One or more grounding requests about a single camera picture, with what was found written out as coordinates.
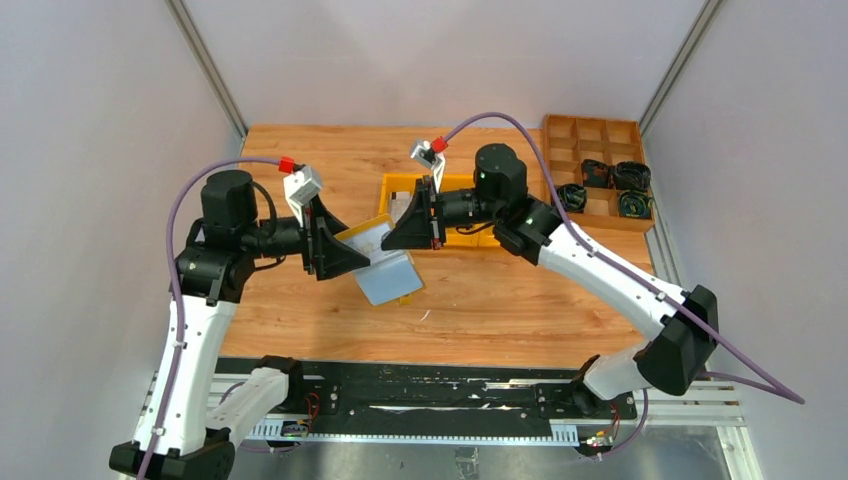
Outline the white VIP credit card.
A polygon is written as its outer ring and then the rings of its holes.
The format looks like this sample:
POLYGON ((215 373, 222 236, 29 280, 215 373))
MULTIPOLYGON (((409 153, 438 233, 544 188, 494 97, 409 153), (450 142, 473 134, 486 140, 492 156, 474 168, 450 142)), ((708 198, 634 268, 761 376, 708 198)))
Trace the white VIP credit card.
POLYGON ((392 252, 384 252, 382 241, 392 230, 390 221, 374 223, 369 226, 354 228, 349 235, 340 237, 340 241, 356 252, 367 257, 372 265, 388 258, 392 252))

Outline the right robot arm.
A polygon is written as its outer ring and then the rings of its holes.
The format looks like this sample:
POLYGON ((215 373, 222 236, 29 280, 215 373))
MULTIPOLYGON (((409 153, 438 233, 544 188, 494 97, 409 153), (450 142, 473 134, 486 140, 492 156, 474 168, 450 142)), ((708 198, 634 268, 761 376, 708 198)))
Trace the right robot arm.
POLYGON ((475 154, 473 185, 445 191, 444 155, 420 141, 410 156, 431 173, 418 179, 410 205, 384 236, 385 250, 439 249, 450 228, 487 224, 510 254, 569 278, 624 315, 642 346, 587 360, 569 382, 573 403, 588 407, 620 394, 655 388, 684 395, 716 348, 704 331, 717 325, 717 299, 707 288, 687 292, 617 256, 528 191, 527 166, 506 144, 475 154))

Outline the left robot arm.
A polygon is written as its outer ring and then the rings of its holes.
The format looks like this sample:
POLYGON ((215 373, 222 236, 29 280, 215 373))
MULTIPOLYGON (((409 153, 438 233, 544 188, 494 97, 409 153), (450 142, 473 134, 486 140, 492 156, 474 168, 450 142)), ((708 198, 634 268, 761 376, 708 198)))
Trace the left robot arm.
POLYGON ((217 407, 208 405, 221 345, 255 272, 291 255, 320 281, 370 263, 339 240, 345 225, 324 206, 310 169, 287 160, 280 169, 292 217, 259 218, 257 201, 268 192, 247 171, 210 167, 195 177, 202 214, 182 250, 166 248, 170 320, 152 398, 134 437, 112 449, 112 470, 136 479, 225 479, 237 449, 268 413, 282 409, 308 420, 319 413, 301 362, 273 355, 217 407))

